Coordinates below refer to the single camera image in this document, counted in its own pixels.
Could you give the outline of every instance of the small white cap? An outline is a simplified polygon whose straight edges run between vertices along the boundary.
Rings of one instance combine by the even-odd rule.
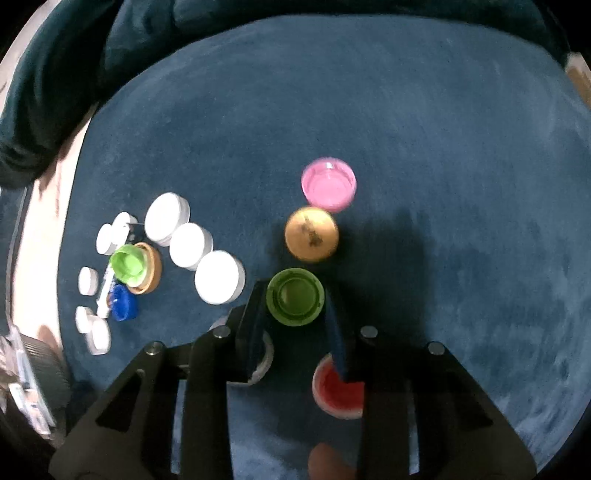
[[[170,258],[188,270],[195,270],[201,258],[212,250],[212,235],[195,223],[178,227],[170,240]]]
[[[129,236],[129,224],[138,223],[138,219],[127,212],[121,212],[113,220],[113,228],[111,230],[111,242],[119,248],[125,245],[127,237]]]
[[[265,343],[265,355],[263,356],[261,362],[256,366],[256,370],[252,373],[251,379],[247,383],[228,382],[229,385],[235,385],[237,387],[250,387],[259,383],[267,374],[271,368],[271,364],[273,363],[275,348],[273,347],[271,335],[269,335],[266,330],[263,330],[262,341]]]
[[[117,250],[117,246],[112,242],[112,229],[112,225],[106,223],[100,227],[96,236],[96,251],[101,255],[112,255]]]
[[[90,267],[82,267],[78,273],[78,290],[82,295],[94,295],[99,287],[99,274]]]
[[[95,317],[92,329],[86,334],[88,350],[93,355],[103,355],[111,348],[111,331],[106,320]]]
[[[80,333],[88,333],[92,330],[94,320],[92,310],[87,307],[76,307],[76,329]]]

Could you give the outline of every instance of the white cap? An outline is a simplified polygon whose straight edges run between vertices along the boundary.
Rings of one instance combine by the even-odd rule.
[[[94,295],[99,287],[99,274],[90,267],[82,267],[78,273],[78,290],[82,295]]]
[[[76,307],[76,329],[80,333],[88,333],[92,330],[94,315],[87,307]]]
[[[111,348],[111,331],[106,320],[95,317],[92,329],[86,334],[88,350],[93,355],[103,355]]]
[[[188,270],[195,270],[201,258],[212,250],[212,235],[195,223],[178,227],[170,240],[170,258]]]
[[[247,383],[228,382],[228,385],[235,385],[237,387],[250,387],[259,383],[267,374],[271,368],[271,364],[273,363],[275,348],[273,347],[271,335],[269,335],[266,330],[263,330],[262,332],[262,341],[265,343],[265,355],[263,356],[261,362],[256,366],[256,370],[252,373],[251,379]]]
[[[245,281],[246,272],[240,260],[224,250],[214,250],[205,255],[195,271],[197,293],[211,305],[236,300]]]
[[[117,250],[117,246],[112,242],[112,229],[111,224],[106,223],[100,227],[96,236],[96,251],[101,255],[112,255]]]
[[[189,221],[189,203],[176,193],[163,193],[146,213],[145,232],[153,242],[167,247],[174,231]]]
[[[115,217],[115,220],[113,220],[111,241],[117,248],[125,245],[127,237],[129,236],[130,223],[138,223],[138,219],[127,212],[121,212]]]

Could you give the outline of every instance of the white round container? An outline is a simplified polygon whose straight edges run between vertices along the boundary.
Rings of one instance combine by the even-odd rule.
[[[78,291],[82,295],[94,295],[99,288],[99,274],[90,267],[82,267],[78,273]]]
[[[138,223],[138,219],[127,212],[121,212],[115,217],[111,230],[111,241],[119,248],[125,245],[129,236],[129,224]]]
[[[195,271],[195,288],[199,296],[211,305],[236,300],[246,282],[246,272],[240,260],[224,250],[205,255]]]
[[[92,328],[86,334],[88,350],[93,355],[103,355],[111,348],[111,331],[106,320],[95,317]]]
[[[87,307],[76,307],[76,329],[82,333],[87,334],[92,330],[92,323],[96,317]]]
[[[163,193],[146,213],[145,232],[150,240],[167,247],[174,231],[189,221],[191,209],[187,200],[176,193]]]
[[[212,323],[210,330],[213,330],[215,327],[219,327],[220,325],[225,325],[228,317],[222,317],[215,322]],[[265,355],[263,355],[262,360],[256,366],[256,370],[252,373],[251,379],[247,383],[240,383],[240,382],[228,382],[228,385],[235,385],[237,387],[250,387],[251,385],[257,384],[261,381],[261,379],[265,376],[265,374],[271,368],[271,364],[273,363],[273,357],[275,356],[275,347],[273,347],[273,340],[271,340],[271,335],[267,333],[266,330],[262,332],[262,341],[265,344]]]
[[[336,419],[340,420],[357,420],[363,417],[363,407],[362,408],[354,408],[351,410],[345,410],[342,408],[334,408],[330,404],[328,404],[322,395],[320,394],[319,382],[320,382],[320,373],[326,367],[327,364],[332,363],[332,355],[329,353],[326,355],[314,370],[314,376],[312,377],[312,396],[316,404],[327,414],[333,416]]]
[[[96,236],[96,251],[101,255],[112,255],[117,250],[117,245],[112,242],[113,226],[110,223],[100,227],[99,234]]]
[[[211,251],[212,234],[195,223],[178,227],[170,240],[170,258],[175,265],[187,270],[196,270],[199,261]]]

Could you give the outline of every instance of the white lid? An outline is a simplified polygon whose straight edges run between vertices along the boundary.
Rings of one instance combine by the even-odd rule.
[[[96,236],[96,251],[101,255],[110,255],[115,251],[111,235],[112,228],[110,223],[106,223],[100,227],[99,234]]]
[[[127,212],[121,212],[113,220],[113,228],[111,230],[111,242],[117,247],[125,245],[127,237],[129,236],[129,224],[138,223],[137,219]]]
[[[121,212],[115,217],[115,220],[113,220],[113,226],[126,223],[138,223],[138,221],[137,218],[127,212]]]
[[[195,271],[197,293],[212,305],[235,300],[244,288],[244,282],[244,267],[223,250],[205,255]]]
[[[181,201],[175,193],[163,193],[146,213],[145,232],[150,240],[161,241],[172,235],[181,216]]]
[[[92,329],[92,310],[87,307],[76,307],[76,329],[80,333],[88,333]]]
[[[94,295],[99,282],[96,270],[82,267],[78,273],[78,290],[82,295]]]
[[[107,322],[95,317],[92,322],[92,329],[87,335],[90,353],[101,355],[107,353],[111,348],[111,331]]]
[[[181,225],[170,241],[170,258],[182,268],[196,265],[203,254],[209,253],[213,248],[209,237],[209,233],[195,223]]]

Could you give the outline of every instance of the brown cap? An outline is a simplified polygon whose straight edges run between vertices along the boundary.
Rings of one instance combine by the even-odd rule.
[[[291,254],[304,262],[330,257],[339,244],[339,229],[325,210],[303,207],[285,224],[285,243]]]

